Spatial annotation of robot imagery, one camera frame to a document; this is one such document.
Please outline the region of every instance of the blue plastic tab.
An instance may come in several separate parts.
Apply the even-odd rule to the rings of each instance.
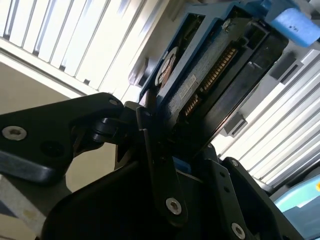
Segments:
[[[174,167],[178,169],[179,171],[186,173],[186,174],[191,174],[191,166],[189,163],[182,161],[176,157],[173,157],[173,162],[174,162]]]
[[[309,47],[320,38],[320,27],[296,8],[286,9],[270,25],[302,47]]]

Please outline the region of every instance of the label sticker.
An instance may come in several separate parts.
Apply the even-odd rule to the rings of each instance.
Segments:
[[[184,97],[187,95],[187,92],[191,89],[191,87],[195,84],[197,78],[196,76],[193,74],[190,79],[188,80],[188,82],[186,83],[186,85],[184,86],[182,92],[180,92],[179,96],[180,99],[184,99]]]

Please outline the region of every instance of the silver screw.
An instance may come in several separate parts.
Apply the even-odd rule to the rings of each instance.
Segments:
[[[109,99],[109,103],[113,104],[113,105],[118,105],[118,102],[116,100],[113,99]]]
[[[178,202],[178,200],[176,200],[173,197],[169,197],[167,200],[165,200],[165,205],[169,209],[169,211],[174,215],[180,215],[182,212],[180,202]]]
[[[232,159],[231,162],[232,162],[233,166],[239,167],[239,164],[237,163],[237,161],[235,161],[235,160]]]
[[[9,140],[21,141],[26,138],[27,131],[19,126],[7,126],[2,129],[2,135]]]
[[[245,233],[245,231],[242,229],[242,227],[241,227],[239,224],[233,222],[233,223],[231,224],[231,228],[232,228],[232,231],[234,232],[234,234],[235,234],[239,239],[242,239],[242,240],[243,240],[243,239],[246,238],[246,233]]]
[[[222,25],[222,29],[225,30],[226,32],[228,32],[228,27],[231,25],[231,19],[229,18],[228,20],[226,20],[223,25]]]

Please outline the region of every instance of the teal object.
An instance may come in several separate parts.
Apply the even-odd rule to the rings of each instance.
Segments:
[[[277,199],[274,204],[282,213],[296,206],[307,204],[320,196],[320,191],[317,191],[316,188],[318,183],[320,183],[320,174],[294,186]]]

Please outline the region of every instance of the white wall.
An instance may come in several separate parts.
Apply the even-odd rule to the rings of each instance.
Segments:
[[[0,114],[66,100],[67,97],[0,63]],[[114,169],[116,148],[102,148],[83,153],[74,159],[66,175],[71,191],[101,178]],[[16,218],[0,214],[1,236],[16,240],[34,240],[34,234]]]

